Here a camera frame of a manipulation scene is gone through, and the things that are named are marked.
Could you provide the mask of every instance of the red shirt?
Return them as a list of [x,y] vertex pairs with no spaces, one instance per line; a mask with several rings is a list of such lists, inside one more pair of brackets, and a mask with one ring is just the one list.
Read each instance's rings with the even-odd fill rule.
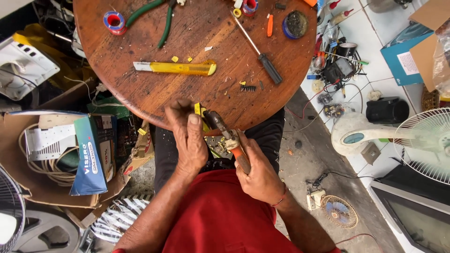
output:
[[302,253],[275,228],[275,220],[275,208],[242,191],[236,170],[205,172],[181,201],[162,252]]

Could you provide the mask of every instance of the hand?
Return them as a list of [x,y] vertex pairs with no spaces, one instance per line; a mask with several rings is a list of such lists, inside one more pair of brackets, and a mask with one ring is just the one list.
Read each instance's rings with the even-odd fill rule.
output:
[[277,204],[284,194],[283,182],[275,173],[258,143],[254,139],[247,139],[241,131],[238,131],[238,135],[252,167],[250,174],[247,175],[237,162],[234,163],[242,190],[254,199],[270,205]]
[[196,176],[208,160],[202,118],[194,114],[194,104],[189,99],[177,99],[165,106],[165,111],[178,149],[175,172]]

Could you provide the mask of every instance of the black screwdriver handle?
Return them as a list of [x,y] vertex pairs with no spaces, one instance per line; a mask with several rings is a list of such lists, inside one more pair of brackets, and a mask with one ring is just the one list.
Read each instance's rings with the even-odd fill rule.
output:
[[266,54],[260,54],[258,60],[262,63],[264,69],[267,71],[272,80],[274,80],[275,84],[281,83],[283,79],[280,74],[278,74],[278,71],[275,69],[271,61],[267,58]]

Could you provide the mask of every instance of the wooden tabletop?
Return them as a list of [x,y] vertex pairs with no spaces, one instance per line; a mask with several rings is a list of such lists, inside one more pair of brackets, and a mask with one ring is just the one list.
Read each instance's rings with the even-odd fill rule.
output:
[[[177,5],[162,49],[157,44],[166,24],[167,3],[140,16],[121,36],[111,34],[103,24],[107,11],[115,9],[127,20],[148,2],[77,0],[74,12],[84,52],[102,83],[133,113],[156,126],[169,129],[164,105],[183,97],[216,110],[230,128],[248,129],[287,103],[310,66],[316,12],[302,0],[286,0],[286,10],[272,10],[272,37],[267,37],[267,15],[275,1],[262,0],[253,17],[242,15],[239,19],[258,49],[277,68],[283,78],[279,85],[262,68],[255,50],[231,16],[231,0],[187,0],[184,6]],[[292,10],[303,12],[309,19],[306,34],[296,40],[288,39],[281,28]],[[208,46],[213,49],[205,52]],[[133,67],[134,61],[171,62],[173,56],[180,58],[178,63],[188,63],[188,57],[193,58],[191,63],[212,59],[217,62],[217,70],[212,76],[195,76],[138,72]],[[241,81],[256,86],[256,91],[241,92]]]

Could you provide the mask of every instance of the man's left hand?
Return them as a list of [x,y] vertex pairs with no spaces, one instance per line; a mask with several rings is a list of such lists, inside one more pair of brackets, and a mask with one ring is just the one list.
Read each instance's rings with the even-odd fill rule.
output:
[[177,99],[165,107],[178,149],[176,172],[196,176],[208,160],[203,123],[189,99]]

